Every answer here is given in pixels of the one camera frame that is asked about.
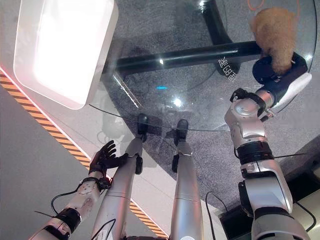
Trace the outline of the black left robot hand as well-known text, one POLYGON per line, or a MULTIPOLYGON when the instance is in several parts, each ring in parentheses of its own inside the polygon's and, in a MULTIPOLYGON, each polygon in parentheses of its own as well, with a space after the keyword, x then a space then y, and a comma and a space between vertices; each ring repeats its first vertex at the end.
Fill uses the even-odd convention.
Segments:
POLYGON ((100 172, 105 177, 108 169, 123 166, 129 158, 129 154, 125 153, 116 156, 116 145, 113 140, 107 142, 94 156, 89 166, 89 174, 100 172))

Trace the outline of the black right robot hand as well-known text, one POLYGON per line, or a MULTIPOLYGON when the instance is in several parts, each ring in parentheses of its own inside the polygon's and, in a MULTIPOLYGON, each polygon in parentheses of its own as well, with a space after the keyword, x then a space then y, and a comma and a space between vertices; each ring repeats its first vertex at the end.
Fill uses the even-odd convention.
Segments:
POLYGON ((312 75, 308 73, 305 59, 294 53, 291 59, 291 68, 279 75, 272 68, 270 56, 258 60, 252 68, 255 80, 262 85, 262 90, 273 95, 272 108, 280 108, 289 103, 311 81, 312 75))

